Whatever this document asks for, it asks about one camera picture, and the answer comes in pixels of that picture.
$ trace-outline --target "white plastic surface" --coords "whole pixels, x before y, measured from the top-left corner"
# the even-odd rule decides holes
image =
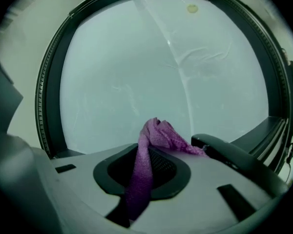
[[[137,142],[151,117],[187,141],[233,141],[268,116],[251,45],[207,0],[125,0],[90,16],[65,58],[60,107],[69,149]],[[195,4],[196,13],[187,6]]]

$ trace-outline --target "black frame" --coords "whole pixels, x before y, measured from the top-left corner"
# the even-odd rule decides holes
[[[10,4],[14,0],[0,0],[0,22]],[[293,30],[293,0],[273,0],[280,12]],[[293,232],[293,185],[281,199],[274,200],[268,209],[265,207],[253,214],[250,221],[242,221],[240,224],[222,231],[222,233],[242,233],[245,229],[252,233],[262,232]],[[8,221],[8,225],[2,225],[2,220]],[[0,189],[0,229],[2,231],[22,231],[28,233],[39,233],[35,226],[32,226],[19,214],[19,210],[13,205]]]
[[[71,155],[66,151],[67,146],[63,135],[59,101],[61,73],[70,41],[78,25],[85,18],[118,1],[120,0],[85,0],[69,13],[68,18],[53,37],[44,56],[36,88],[36,123],[41,146],[50,158],[58,154],[61,154],[59,155],[61,157]],[[254,135],[254,131],[250,131],[237,141],[243,142],[246,140],[247,142],[247,139],[254,139],[255,137],[255,141],[258,143],[256,145],[256,156],[260,156],[269,144],[270,150],[274,147],[276,140],[271,144],[273,133],[280,133],[280,129],[285,128],[283,143],[270,164],[272,170],[279,172],[287,154],[285,147],[289,146],[291,131],[293,131],[293,124],[285,123],[287,119],[292,117],[293,108],[290,100],[289,83],[284,69],[285,60],[280,55],[281,47],[265,23],[239,0],[210,1],[234,21],[253,47],[267,87],[270,116],[267,120],[284,119],[283,124],[270,124],[270,128],[260,124],[258,130],[264,132],[263,135]]]

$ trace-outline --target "small round spot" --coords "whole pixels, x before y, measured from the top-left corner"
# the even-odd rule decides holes
[[[199,8],[195,4],[189,4],[187,10],[190,13],[196,13],[199,10]]]

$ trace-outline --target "purple towel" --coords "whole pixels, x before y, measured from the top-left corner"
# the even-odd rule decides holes
[[[151,199],[153,175],[147,149],[150,145],[208,157],[202,149],[188,144],[167,121],[161,122],[157,118],[148,120],[140,132],[135,165],[125,192],[128,217],[131,221],[139,217]]]

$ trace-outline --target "purple cloth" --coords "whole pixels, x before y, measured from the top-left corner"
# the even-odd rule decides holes
[[[139,217],[151,199],[153,175],[148,153],[150,145],[208,157],[202,149],[188,144],[167,121],[161,122],[157,118],[148,120],[140,132],[133,173],[125,192],[128,217],[131,221]]]

